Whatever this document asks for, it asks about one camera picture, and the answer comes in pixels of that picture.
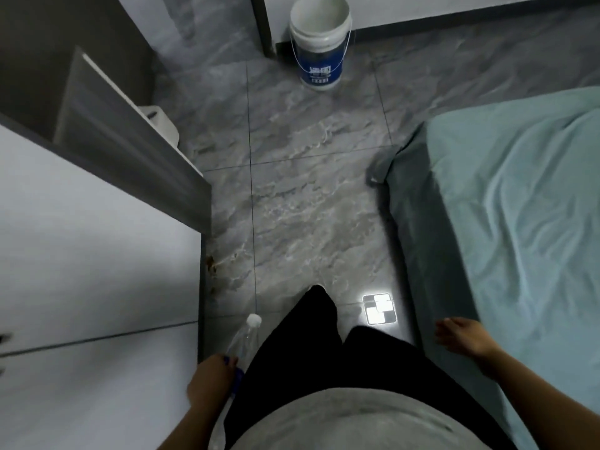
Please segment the person's left hand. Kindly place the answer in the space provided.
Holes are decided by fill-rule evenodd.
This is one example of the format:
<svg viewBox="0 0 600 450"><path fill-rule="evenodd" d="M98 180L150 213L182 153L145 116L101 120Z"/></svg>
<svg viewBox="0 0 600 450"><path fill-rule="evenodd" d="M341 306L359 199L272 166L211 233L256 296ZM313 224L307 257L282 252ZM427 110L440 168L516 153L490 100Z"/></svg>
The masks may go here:
<svg viewBox="0 0 600 450"><path fill-rule="evenodd" d="M225 366L223 354L209 356L199 363L187 387L190 405L224 407L235 378L235 369Z"/></svg>

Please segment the person's right hand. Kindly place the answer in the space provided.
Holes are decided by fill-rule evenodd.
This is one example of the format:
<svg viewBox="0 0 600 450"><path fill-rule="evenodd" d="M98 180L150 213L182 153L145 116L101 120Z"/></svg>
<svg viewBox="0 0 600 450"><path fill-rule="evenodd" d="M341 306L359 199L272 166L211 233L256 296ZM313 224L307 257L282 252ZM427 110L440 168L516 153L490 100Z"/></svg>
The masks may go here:
<svg viewBox="0 0 600 450"><path fill-rule="evenodd" d="M465 330L468 347L444 347L449 352L466 356L477 364L486 363L496 353L503 352L499 344L493 340L484 326L477 320L469 319Z"/></svg>

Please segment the clear plastic water bottle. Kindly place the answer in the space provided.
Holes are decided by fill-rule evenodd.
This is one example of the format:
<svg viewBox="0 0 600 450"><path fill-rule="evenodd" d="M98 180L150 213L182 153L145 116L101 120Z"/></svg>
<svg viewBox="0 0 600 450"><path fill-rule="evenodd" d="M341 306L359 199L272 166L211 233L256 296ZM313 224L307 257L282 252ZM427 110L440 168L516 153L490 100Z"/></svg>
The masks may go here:
<svg viewBox="0 0 600 450"><path fill-rule="evenodd" d="M249 314L245 323L237 330L228 348L224 353L225 363L230 358L236 358L235 378L230 390L229 397L214 425L207 450L224 450L226 446L226 433L224 431L224 420L229 412L240 384L247 372L256 352L259 348L259 328L262 318L257 314Z"/></svg>

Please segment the person's left forearm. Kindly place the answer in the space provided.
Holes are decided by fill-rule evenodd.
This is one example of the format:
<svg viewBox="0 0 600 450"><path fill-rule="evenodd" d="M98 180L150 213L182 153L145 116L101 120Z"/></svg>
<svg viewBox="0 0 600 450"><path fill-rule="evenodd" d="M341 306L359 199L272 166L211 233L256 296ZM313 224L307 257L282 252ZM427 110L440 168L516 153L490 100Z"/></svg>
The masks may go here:
<svg viewBox="0 0 600 450"><path fill-rule="evenodd" d="M211 434L222 410L222 406L190 406L157 450L208 450Z"/></svg>

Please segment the person's right forearm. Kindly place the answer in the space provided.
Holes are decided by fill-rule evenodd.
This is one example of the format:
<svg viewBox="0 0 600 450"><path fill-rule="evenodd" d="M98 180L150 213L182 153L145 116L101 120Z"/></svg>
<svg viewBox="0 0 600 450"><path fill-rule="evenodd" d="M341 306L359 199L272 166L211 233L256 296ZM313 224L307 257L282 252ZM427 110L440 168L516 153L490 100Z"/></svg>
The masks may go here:
<svg viewBox="0 0 600 450"><path fill-rule="evenodd" d="M500 386L539 450L600 450L600 415L498 346L477 353L475 360Z"/></svg>

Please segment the black trousers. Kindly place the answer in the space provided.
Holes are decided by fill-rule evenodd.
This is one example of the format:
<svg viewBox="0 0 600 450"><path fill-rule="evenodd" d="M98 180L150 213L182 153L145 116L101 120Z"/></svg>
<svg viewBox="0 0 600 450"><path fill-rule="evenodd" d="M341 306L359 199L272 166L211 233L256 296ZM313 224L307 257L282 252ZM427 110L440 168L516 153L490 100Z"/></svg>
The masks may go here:
<svg viewBox="0 0 600 450"><path fill-rule="evenodd" d="M458 421L491 450L517 450L498 422L412 344L370 326L345 340L337 308L311 287L260 346L224 420L225 450L278 408L331 388L363 388L414 398Z"/></svg>

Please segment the grey shirt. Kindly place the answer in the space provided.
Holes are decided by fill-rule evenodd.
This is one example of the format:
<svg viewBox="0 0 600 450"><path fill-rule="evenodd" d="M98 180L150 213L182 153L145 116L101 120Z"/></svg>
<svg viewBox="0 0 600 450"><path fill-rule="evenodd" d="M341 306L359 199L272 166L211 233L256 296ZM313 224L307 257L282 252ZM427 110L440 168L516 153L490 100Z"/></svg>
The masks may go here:
<svg viewBox="0 0 600 450"><path fill-rule="evenodd" d="M464 425L414 398L331 388L252 425L232 450L491 450Z"/></svg>

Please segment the bed with teal sheet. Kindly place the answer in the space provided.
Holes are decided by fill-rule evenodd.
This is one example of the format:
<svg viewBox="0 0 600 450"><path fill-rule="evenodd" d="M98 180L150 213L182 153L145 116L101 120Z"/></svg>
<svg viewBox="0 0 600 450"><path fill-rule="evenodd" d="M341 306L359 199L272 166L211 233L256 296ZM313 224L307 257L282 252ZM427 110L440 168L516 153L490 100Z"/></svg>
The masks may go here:
<svg viewBox="0 0 600 450"><path fill-rule="evenodd" d="M386 185L426 356L538 450L499 387L441 348L437 319L600 414L600 85L446 112L368 172Z"/></svg>

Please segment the white cabinet with grey trim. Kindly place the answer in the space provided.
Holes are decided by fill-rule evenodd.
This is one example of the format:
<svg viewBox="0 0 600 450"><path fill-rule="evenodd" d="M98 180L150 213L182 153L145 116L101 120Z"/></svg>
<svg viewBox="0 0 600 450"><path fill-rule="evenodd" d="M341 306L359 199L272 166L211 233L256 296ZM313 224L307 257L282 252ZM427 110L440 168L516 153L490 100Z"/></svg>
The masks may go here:
<svg viewBox="0 0 600 450"><path fill-rule="evenodd" d="M56 153L76 47L151 104L119 0L0 0L0 450L155 450L189 409L203 234Z"/></svg>

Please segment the grey cabinet door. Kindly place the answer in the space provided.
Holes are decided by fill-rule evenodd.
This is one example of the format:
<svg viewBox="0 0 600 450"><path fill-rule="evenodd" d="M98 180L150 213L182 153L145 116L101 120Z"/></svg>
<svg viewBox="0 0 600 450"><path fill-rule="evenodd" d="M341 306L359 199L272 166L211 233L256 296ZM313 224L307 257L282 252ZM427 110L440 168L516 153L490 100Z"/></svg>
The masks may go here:
<svg viewBox="0 0 600 450"><path fill-rule="evenodd" d="M72 52L51 143L62 158L212 234L212 186L80 47Z"/></svg>

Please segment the white plastic bin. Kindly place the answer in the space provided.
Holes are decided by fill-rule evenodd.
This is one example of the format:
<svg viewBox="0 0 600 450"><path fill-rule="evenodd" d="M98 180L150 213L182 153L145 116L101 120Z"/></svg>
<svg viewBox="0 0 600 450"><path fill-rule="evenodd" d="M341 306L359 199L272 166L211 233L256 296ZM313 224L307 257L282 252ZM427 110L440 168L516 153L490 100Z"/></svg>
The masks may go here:
<svg viewBox="0 0 600 450"><path fill-rule="evenodd" d="M164 110L157 105L138 106L138 109L169 145L178 149L180 139L178 129Z"/></svg>

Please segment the white bucket with blue label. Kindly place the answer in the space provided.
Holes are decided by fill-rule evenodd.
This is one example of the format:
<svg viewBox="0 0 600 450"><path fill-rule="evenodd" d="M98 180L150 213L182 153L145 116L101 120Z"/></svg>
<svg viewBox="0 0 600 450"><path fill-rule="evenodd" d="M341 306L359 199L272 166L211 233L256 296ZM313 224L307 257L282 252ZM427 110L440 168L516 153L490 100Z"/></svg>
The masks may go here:
<svg viewBox="0 0 600 450"><path fill-rule="evenodd" d="M340 82L351 32L346 0L296 0L290 11L289 34L304 85L324 92Z"/></svg>

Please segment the dark door frame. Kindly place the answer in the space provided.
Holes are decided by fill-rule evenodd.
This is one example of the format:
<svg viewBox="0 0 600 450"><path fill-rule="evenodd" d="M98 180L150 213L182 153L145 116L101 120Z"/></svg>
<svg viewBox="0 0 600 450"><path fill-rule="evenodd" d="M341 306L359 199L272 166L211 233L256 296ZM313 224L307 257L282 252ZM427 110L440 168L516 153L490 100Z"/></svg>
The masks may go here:
<svg viewBox="0 0 600 450"><path fill-rule="evenodd" d="M276 60L277 54L271 36L265 0L251 0L252 11L257 25L260 45L266 58Z"/></svg>

